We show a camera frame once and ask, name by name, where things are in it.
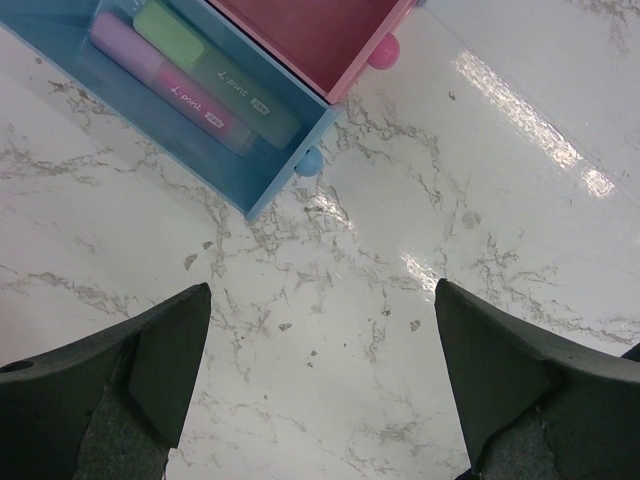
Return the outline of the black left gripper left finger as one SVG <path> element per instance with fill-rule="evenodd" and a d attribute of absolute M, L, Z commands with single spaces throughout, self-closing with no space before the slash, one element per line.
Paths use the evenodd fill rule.
<path fill-rule="evenodd" d="M 1 369 L 4 479 L 160 479 L 184 428 L 211 315 L 201 283 Z"/>

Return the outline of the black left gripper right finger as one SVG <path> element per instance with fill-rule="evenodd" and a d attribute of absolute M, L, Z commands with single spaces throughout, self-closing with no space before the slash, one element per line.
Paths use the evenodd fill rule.
<path fill-rule="evenodd" d="M 606 354 L 437 283 L 464 479 L 636 479 L 639 349 Z"/>

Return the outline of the pink plastic bin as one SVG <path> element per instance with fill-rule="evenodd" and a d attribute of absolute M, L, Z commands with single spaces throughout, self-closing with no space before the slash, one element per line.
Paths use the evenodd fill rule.
<path fill-rule="evenodd" d="M 392 68 L 411 0 L 220 0 L 211 5 L 335 104 L 371 67 Z"/>

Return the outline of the pink highlighter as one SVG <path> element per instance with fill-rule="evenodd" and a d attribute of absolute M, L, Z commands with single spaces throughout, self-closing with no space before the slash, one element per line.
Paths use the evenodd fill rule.
<path fill-rule="evenodd" d="M 89 39 L 130 75 L 236 155 L 248 152 L 257 134 L 223 103 L 166 58 L 115 14 L 96 16 Z"/>

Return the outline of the blue plastic bin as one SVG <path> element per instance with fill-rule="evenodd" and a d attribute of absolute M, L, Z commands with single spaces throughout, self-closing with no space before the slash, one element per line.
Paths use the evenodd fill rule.
<path fill-rule="evenodd" d="M 339 107 L 204 1 L 5 1 L 1 23 L 247 219 L 322 168 Z"/>

